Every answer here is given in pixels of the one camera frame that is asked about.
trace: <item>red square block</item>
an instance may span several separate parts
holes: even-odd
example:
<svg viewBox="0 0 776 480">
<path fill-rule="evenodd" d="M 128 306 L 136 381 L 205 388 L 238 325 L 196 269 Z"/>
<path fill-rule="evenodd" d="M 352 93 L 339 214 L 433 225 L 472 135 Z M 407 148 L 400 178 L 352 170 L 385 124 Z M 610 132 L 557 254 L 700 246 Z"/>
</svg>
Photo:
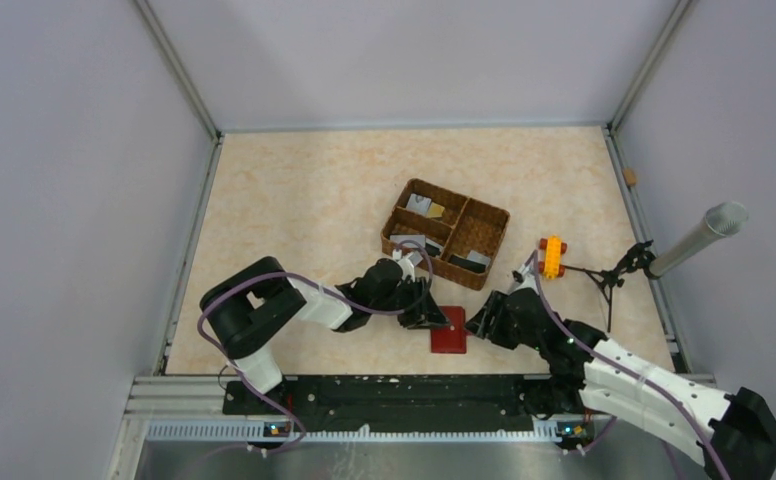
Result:
<svg viewBox="0 0 776 480">
<path fill-rule="evenodd" d="M 432 353 L 467 353 L 465 309 L 440 307 L 450 320 L 450 326 L 429 331 L 429 351 Z"/>
</svg>

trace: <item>table surface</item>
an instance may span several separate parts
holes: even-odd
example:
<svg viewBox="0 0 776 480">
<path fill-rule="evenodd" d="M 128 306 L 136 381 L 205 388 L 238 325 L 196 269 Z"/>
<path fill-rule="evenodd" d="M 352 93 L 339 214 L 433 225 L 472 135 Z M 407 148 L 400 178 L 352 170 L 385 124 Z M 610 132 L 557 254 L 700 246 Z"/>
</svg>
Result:
<svg viewBox="0 0 776 480">
<path fill-rule="evenodd" d="M 511 213 L 482 291 L 435 278 L 439 305 L 472 317 L 492 289 L 541 237 L 568 243 L 563 262 L 613 267 L 635 242 L 599 127 L 286 132 L 226 135 L 205 212 L 169 374 L 213 374 L 225 359 L 196 332 L 199 300 L 259 258 L 325 284 L 346 283 L 382 257 L 380 231 L 403 186 L 421 178 Z M 606 305 L 579 272 L 545 280 L 564 318 L 605 329 Z M 615 292 L 611 336 L 637 355 L 672 369 L 665 334 L 644 275 Z M 546 373 L 527 347 L 468 338 L 466 354 L 432 354 L 428 331 L 394 317 L 334 333 L 291 321 L 271 340 L 288 374 Z"/>
</svg>

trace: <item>purple cable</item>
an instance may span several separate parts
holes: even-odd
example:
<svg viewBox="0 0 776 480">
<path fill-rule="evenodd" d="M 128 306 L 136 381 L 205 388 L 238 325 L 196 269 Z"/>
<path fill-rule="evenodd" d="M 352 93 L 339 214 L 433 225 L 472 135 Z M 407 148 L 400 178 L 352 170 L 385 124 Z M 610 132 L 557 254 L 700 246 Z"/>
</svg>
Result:
<svg viewBox="0 0 776 480">
<path fill-rule="evenodd" d="M 631 370 L 630 368 L 624 365 L 621 365 L 620 363 L 612 360 L 611 358 L 603 355 L 602 353 L 594 351 L 593 348 L 586 345 L 582 340 L 577 338 L 576 335 L 574 335 L 573 333 L 571 333 L 570 330 L 568 330 L 568 327 L 566 327 L 565 324 L 562 323 L 562 319 L 559 318 L 559 314 L 553 310 L 553 307 L 550 306 L 550 303 L 547 301 L 547 298 L 544 296 L 544 292 L 541 290 L 541 279 L 538 275 L 538 251 L 536 250 L 532 252 L 532 255 L 530 256 L 530 258 L 533 260 L 534 268 L 532 270 L 533 270 L 533 275 L 535 276 L 535 283 L 538 285 L 538 297 L 541 299 L 541 303 L 544 304 L 544 309 L 547 310 L 547 314 L 550 315 L 550 318 L 553 319 L 553 323 L 556 324 L 556 327 L 558 327 L 559 330 L 562 331 L 562 333 L 567 335 L 568 338 L 573 340 L 574 343 L 579 348 L 586 351 L 592 357 L 600 360 L 601 362 L 607 363 L 615 367 L 616 369 L 620 370 L 621 372 L 629 375 L 630 377 L 636 380 L 641 379 L 641 375 L 636 373 L 634 370 Z M 718 473 L 721 475 L 721 478 L 723 480 L 731 480 L 729 472 L 727 472 L 726 467 L 724 466 L 723 462 L 721 462 L 721 457 L 718 456 L 718 452 L 715 451 L 715 448 L 709 442 L 709 439 L 706 438 L 706 434 L 703 432 L 700 426 L 697 425 L 697 421 L 694 419 L 694 417 L 691 416 L 690 413 L 688 413 L 688 410 L 686 410 L 685 407 L 683 407 L 682 402 L 674 398 L 671 392 L 665 390 L 664 388 L 662 388 L 662 386 L 650 380 L 649 378 L 644 380 L 644 384 L 652 388 L 656 392 L 658 392 L 659 395 L 664 397 L 665 400 L 670 402 L 671 405 L 673 405 L 677 410 L 679 410 L 683 418 L 685 418 L 688 424 L 691 425 L 691 428 L 694 430 L 694 433 L 695 435 L 697 435 L 697 438 L 700 439 L 700 443 L 706 449 L 706 452 L 712 458 L 712 461 L 715 463 L 715 467 L 718 469 Z"/>
<path fill-rule="evenodd" d="M 668 460 L 671 461 L 671 466 L 674 467 L 674 474 L 677 476 L 677 480 L 685 480 L 685 475 L 682 473 L 682 467 L 677 461 L 677 457 L 674 455 L 674 452 L 671 450 L 671 446 L 668 445 L 668 442 L 662 440 L 662 448 L 665 449 L 665 453 L 668 455 Z"/>
</svg>

